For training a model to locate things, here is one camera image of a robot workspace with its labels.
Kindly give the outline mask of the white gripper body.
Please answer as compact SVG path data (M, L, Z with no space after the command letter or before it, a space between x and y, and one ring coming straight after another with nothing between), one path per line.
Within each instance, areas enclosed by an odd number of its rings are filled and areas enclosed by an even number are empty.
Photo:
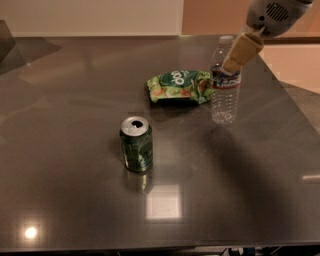
M313 5L314 0L251 0L246 25L262 38L286 33Z

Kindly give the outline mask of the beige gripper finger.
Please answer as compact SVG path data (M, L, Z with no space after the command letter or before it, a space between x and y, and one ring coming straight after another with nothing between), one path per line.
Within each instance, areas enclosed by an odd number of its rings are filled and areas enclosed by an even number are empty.
M236 37L221 69L226 74L238 72L246 63L255 57L264 47L262 32L245 26L242 32Z

